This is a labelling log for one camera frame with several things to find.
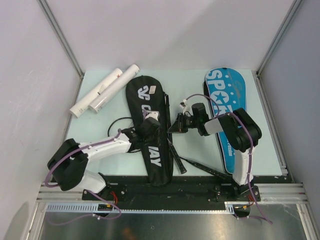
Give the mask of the black racket bag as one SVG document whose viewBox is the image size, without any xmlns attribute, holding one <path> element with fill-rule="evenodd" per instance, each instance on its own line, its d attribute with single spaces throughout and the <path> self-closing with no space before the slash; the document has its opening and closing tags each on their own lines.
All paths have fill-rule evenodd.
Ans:
<svg viewBox="0 0 320 240">
<path fill-rule="evenodd" d="M 160 123 L 158 139 L 141 148 L 149 183 L 154 187 L 164 186 L 172 180 L 174 160 L 168 144 L 167 100 L 161 83 L 151 76 L 131 79 L 125 88 L 125 96 L 134 126 L 141 125 L 147 115 L 157 113 Z"/>
</svg>

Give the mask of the white shuttlecock tube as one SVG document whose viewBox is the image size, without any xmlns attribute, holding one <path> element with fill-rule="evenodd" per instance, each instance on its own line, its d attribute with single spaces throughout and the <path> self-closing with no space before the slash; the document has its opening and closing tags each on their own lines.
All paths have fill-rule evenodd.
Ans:
<svg viewBox="0 0 320 240">
<path fill-rule="evenodd" d="M 113 81 L 101 94 L 96 97 L 88 108 L 94 113 L 98 113 L 127 83 L 132 80 L 140 71 L 136 64 L 132 64 L 115 81 Z"/>
</svg>

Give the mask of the blue racket bag cover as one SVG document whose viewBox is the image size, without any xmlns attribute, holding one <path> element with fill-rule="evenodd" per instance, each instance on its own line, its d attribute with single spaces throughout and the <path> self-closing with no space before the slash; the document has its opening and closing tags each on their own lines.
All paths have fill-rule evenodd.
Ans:
<svg viewBox="0 0 320 240">
<path fill-rule="evenodd" d="M 203 92 L 212 99 L 210 103 L 212 116 L 247 107 L 245 78 L 235 69 L 228 67 L 211 69 L 204 78 Z M 232 174 L 235 168 L 235 150 L 224 132 L 219 132 L 216 136 L 224 169 L 228 174 Z"/>
</svg>

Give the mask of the white cardboard tube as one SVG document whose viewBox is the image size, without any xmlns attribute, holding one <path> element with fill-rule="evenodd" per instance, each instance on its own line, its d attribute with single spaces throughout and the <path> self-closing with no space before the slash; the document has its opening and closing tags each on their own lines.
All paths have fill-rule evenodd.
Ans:
<svg viewBox="0 0 320 240">
<path fill-rule="evenodd" d="M 69 109 L 69 112 L 76 118 L 79 118 L 87 109 L 89 104 L 97 98 L 110 84 L 112 84 L 120 75 L 122 70 L 116 68 L 102 81 L 100 81 L 92 90 L 90 90 L 83 98 Z"/>
</svg>

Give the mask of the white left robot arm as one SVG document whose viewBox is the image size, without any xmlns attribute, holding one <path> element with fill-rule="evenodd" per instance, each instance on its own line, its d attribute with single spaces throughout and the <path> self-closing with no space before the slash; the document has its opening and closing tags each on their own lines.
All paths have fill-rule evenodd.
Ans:
<svg viewBox="0 0 320 240">
<path fill-rule="evenodd" d="M 157 140 L 160 127 L 157 118 L 149 115 L 137 127 L 119 129 L 114 137 L 88 143 L 67 139 L 47 163 L 49 173 L 44 180 L 45 186 L 59 187 L 62 191 L 80 188 L 93 192 L 100 200 L 107 199 L 111 188 L 100 173 L 88 170 L 88 165 L 109 156 L 142 149 Z"/>
</svg>

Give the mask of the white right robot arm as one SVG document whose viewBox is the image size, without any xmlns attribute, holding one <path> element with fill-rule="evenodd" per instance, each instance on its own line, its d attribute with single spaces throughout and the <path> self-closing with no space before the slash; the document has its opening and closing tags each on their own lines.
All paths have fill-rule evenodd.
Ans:
<svg viewBox="0 0 320 240">
<path fill-rule="evenodd" d="M 190 116 L 184 111 L 179 113 L 167 132 L 182 134 L 189 129 L 197 129 L 201 136 L 223 132 L 236 152 L 232 173 L 236 185 L 230 188 L 230 194 L 235 200 L 242 201 L 249 194 L 246 185 L 253 179 L 252 155 L 262 137 L 261 129 L 243 108 L 223 113 L 212 119 L 209 118 L 203 103 L 193 104 L 191 110 Z"/>
</svg>

